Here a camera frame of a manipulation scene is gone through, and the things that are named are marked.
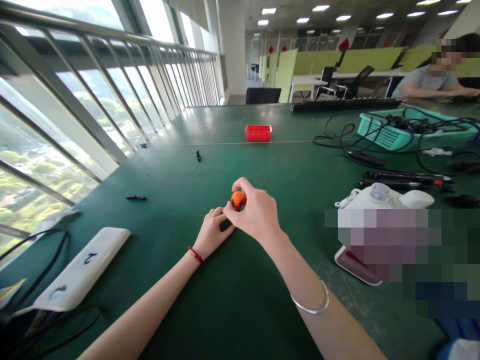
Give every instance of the teal plastic basket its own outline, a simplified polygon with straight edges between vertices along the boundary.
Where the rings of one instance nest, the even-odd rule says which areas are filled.
[[[404,110],[405,109],[372,111],[371,114],[376,114],[381,117],[385,117],[387,115],[403,116]],[[457,117],[445,116],[438,112],[428,111],[423,109],[421,110],[424,113],[427,113],[429,115],[432,115],[442,120],[457,119]],[[424,113],[417,111],[413,107],[409,107],[408,110],[405,112],[405,118],[406,119],[427,119],[429,124],[440,122],[440,120],[432,116],[425,115]],[[358,127],[357,133],[361,136],[364,136],[365,134],[370,133],[370,135],[367,135],[365,138],[370,141],[374,141],[378,133],[378,131],[374,131],[374,130],[379,129],[382,126],[382,124],[385,123],[385,120],[378,117],[376,118],[375,116],[368,115],[365,113],[361,113],[360,117],[361,117],[361,122],[360,122],[360,126]],[[467,141],[468,139],[471,139],[478,132],[475,127],[467,123],[460,123],[459,126],[461,126],[462,128],[466,128],[467,130],[424,135],[423,138],[421,139],[421,150],[428,150],[431,148],[448,148],[448,147],[457,145],[459,143],[462,143],[464,141]],[[443,126],[442,128],[445,130],[459,129],[459,127],[455,125],[447,125],[447,126]],[[380,130],[380,135],[378,135],[377,139],[374,142],[375,144],[377,144],[378,146],[381,146],[382,148],[385,148],[390,151],[396,151],[397,149],[400,149],[404,147],[406,144],[408,144],[411,137],[412,135],[410,132],[398,129],[393,126],[385,126],[383,129]],[[411,152],[411,151],[417,150],[417,144],[419,142],[419,138],[420,138],[419,134],[414,134],[413,141],[405,148],[399,150],[399,152],[409,152],[409,151]]]

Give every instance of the red string bracelet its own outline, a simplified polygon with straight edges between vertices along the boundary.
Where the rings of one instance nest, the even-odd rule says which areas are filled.
[[[203,265],[203,264],[204,264],[204,260],[203,260],[202,257],[199,255],[199,253],[194,250],[193,247],[189,246],[189,247],[188,247],[188,250],[191,250],[191,251],[195,254],[195,259],[198,260],[198,262],[200,263],[200,265]]]

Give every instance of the orange ball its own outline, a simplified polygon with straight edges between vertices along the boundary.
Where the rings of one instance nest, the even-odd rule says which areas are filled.
[[[245,198],[241,191],[235,191],[231,195],[231,205],[235,209],[240,209],[242,206],[245,205]]]

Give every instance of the bracelet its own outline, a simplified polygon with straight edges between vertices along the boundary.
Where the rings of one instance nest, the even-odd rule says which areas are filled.
[[[203,260],[202,257],[199,255],[199,253],[194,250],[193,247],[189,246],[189,247],[188,247],[188,250],[191,250],[191,251],[195,254],[195,259],[198,260],[198,262],[200,263],[200,265],[203,265],[203,264],[204,264],[204,260]]]
[[[311,310],[311,309],[308,309],[306,307],[303,307],[302,305],[300,305],[295,299],[294,299],[294,296],[292,295],[292,293],[290,293],[290,296],[291,296],[291,299],[293,300],[293,302],[295,303],[295,305],[297,305],[300,309],[302,309],[303,311],[309,313],[309,314],[313,314],[313,315],[318,315],[318,314],[321,314],[323,313],[325,310],[327,310],[327,308],[329,307],[329,302],[330,302],[330,296],[329,296],[329,291],[327,289],[327,286],[325,285],[324,281],[322,279],[320,279],[320,282],[321,284],[323,285],[323,289],[325,290],[325,303],[323,304],[323,306],[321,308],[318,308],[316,310]]]

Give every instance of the red plastic basket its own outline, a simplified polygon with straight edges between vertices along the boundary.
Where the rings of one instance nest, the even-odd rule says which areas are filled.
[[[247,141],[270,141],[272,127],[270,125],[247,125],[245,133]]]

